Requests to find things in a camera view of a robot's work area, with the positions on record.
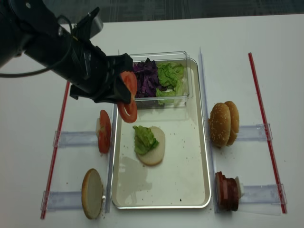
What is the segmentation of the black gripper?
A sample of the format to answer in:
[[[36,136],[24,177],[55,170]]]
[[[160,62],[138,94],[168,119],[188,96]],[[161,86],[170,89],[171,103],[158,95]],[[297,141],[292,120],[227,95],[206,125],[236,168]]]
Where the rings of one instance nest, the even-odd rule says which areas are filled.
[[[90,41],[59,37],[51,41],[52,63],[67,51],[67,57],[53,72],[72,84],[72,98],[89,98],[95,103],[131,103],[131,92],[119,78],[119,73],[133,71],[133,59],[128,54],[107,56]]]

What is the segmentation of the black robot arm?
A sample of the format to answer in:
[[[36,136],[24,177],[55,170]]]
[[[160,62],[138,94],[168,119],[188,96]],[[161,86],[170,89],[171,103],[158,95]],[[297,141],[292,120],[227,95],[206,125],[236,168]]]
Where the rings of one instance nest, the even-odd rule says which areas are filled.
[[[71,83],[70,96],[95,103],[125,103],[132,100],[122,74],[133,69],[128,54],[107,56],[91,43],[102,30],[99,8],[75,26],[60,25],[66,17],[55,16],[41,0],[3,0],[0,3],[0,63],[22,54],[43,68],[27,73],[2,73],[2,78],[19,78],[53,71]]]

